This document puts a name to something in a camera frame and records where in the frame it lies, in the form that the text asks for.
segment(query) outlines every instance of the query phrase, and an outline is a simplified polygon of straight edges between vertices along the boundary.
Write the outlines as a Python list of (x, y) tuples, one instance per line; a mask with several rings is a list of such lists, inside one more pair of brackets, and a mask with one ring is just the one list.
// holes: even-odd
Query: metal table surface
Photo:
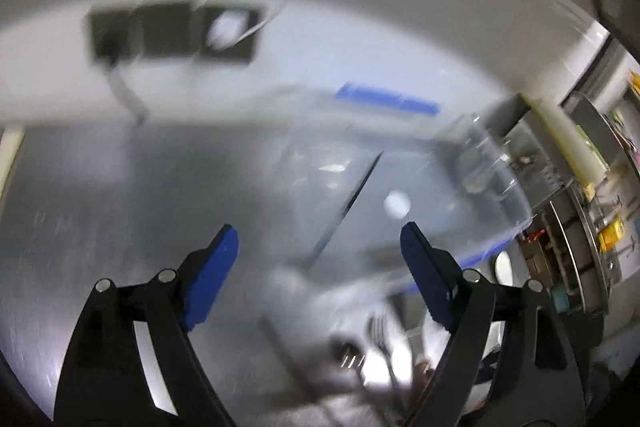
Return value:
[[(282, 130), (28, 130), (0, 214), (0, 349), (43, 411), (52, 416), (66, 346), (95, 281), (146, 282), (229, 223), (239, 232), (238, 260), (190, 339), (232, 417), (242, 426), (377, 425), (329, 340), (366, 346), (373, 395), (388, 400), (388, 375), (375, 374), (385, 363), (364, 336), (372, 314), (393, 316), (387, 289), (375, 277), (357, 289), (323, 285), (304, 268), (374, 153), (320, 146), (303, 156)], [(407, 381), (408, 343), (393, 319), (390, 341)], [(139, 346), (143, 362), (153, 359), (148, 339)], [(170, 410), (160, 380), (148, 375), (156, 403)]]

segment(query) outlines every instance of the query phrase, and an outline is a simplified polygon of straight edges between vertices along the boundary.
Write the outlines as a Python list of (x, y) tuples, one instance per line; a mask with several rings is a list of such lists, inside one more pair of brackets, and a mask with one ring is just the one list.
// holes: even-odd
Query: white wall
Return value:
[[(0, 120), (128, 118), (91, 64), (84, 16), (138, 1), (0, 0)], [(273, 116), (283, 89), (345, 82), (440, 102), (447, 119), (519, 90), (561, 100), (605, 37), (592, 13), (590, 0), (293, 0), (248, 67), (139, 61), (127, 77), (156, 120)]]

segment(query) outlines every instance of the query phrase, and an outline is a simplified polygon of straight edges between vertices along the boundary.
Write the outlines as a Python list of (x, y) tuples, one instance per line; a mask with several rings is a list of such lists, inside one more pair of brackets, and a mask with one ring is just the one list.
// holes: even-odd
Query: clear plastic container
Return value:
[(361, 280), (401, 289), (410, 282), (399, 251), (409, 221), (462, 267), (501, 250), (531, 223), (529, 203), (501, 156), (470, 116), (428, 140), (299, 132), (280, 176), (312, 261), (309, 273), (322, 284)]

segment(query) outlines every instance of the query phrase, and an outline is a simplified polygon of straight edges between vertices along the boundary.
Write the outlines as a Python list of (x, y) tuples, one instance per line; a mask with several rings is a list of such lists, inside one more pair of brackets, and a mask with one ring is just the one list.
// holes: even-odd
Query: fork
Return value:
[(367, 331), (369, 333), (369, 340), (374, 346), (378, 348), (380, 353), (382, 353), (382, 356), (385, 358), (386, 368), (389, 371), (389, 378), (391, 379), (391, 387), (394, 391), (395, 407), (403, 415), (406, 415), (406, 407), (402, 402), (402, 392), (400, 390), (400, 385), (398, 384), (398, 379), (396, 378), (396, 374), (391, 363), (391, 350), (388, 347), (388, 342), (386, 339), (385, 315), (371, 317), (369, 319)]

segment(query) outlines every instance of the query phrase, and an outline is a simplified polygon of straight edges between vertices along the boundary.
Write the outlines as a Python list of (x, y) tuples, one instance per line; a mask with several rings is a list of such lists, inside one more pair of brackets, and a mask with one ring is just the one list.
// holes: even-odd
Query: silver screw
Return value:
[(538, 279), (529, 279), (527, 285), (529, 286), (529, 289), (534, 291), (535, 293), (540, 293), (545, 288), (542, 285), (542, 282), (540, 282)]
[(95, 283), (95, 290), (99, 293), (106, 292), (111, 288), (111, 281), (109, 279), (100, 279)]
[(175, 270), (167, 268), (166, 270), (162, 270), (158, 274), (158, 280), (160, 282), (171, 282), (175, 279)]
[(480, 274), (476, 270), (464, 270), (462, 277), (467, 282), (480, 282)]

